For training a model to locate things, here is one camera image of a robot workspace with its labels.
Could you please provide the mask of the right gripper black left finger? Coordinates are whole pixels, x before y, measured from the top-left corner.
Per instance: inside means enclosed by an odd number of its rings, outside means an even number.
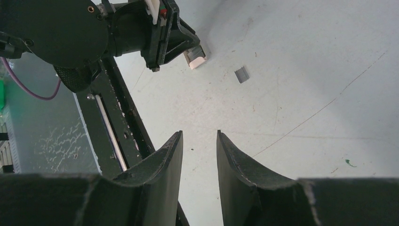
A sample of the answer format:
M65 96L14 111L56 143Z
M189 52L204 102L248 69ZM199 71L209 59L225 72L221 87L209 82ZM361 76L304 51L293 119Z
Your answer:
M173 226L183 133L113 179L98 174L2 174L3 226Z

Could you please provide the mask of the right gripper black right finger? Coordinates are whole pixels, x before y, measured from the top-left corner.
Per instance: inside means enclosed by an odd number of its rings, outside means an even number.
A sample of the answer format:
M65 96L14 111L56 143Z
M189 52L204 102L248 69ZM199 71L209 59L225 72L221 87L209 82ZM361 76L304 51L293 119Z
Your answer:
M226 226L396 226L396 178L293 180L263 166L222 132L216 155Z

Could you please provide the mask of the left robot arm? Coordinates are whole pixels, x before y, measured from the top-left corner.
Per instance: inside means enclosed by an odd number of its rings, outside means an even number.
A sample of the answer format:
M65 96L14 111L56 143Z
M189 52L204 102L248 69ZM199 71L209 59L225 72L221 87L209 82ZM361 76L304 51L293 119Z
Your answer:
M52 65L72 92L87 89L107 59L139 52L157 72L200 45L173 0L3 0L0 55L31 53Z

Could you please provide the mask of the staple box tray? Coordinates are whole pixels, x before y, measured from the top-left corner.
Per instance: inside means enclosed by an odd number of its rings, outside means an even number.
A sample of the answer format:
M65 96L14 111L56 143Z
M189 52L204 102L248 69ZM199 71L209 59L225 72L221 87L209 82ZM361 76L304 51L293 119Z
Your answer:
M183 52L188 66L194 70L207 61L206 53L201 45L197 45Z

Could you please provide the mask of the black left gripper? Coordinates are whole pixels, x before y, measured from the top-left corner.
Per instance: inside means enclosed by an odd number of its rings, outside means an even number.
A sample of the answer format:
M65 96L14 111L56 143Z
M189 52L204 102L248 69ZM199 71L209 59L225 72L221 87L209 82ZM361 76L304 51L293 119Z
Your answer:
M107 22L110 33L108 55L119 57L140 52L146 67L153 72L160 69L161 31L166 23L163 64L200 44L196 32L180 17L179 7L174 0L108 3Z

